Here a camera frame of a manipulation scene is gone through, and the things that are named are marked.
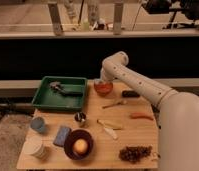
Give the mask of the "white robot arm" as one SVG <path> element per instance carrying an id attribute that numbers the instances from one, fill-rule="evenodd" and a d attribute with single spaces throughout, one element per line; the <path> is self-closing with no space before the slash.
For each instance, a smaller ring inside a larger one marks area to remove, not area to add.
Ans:
<path id="1" fill-rule="evenodd" d="M 159 110 L 158 171 L 199 171 L 199 96 L 141 75 L 128 63 L 123 51 L 106 57 L 100 78 L 121 80 Z"/>

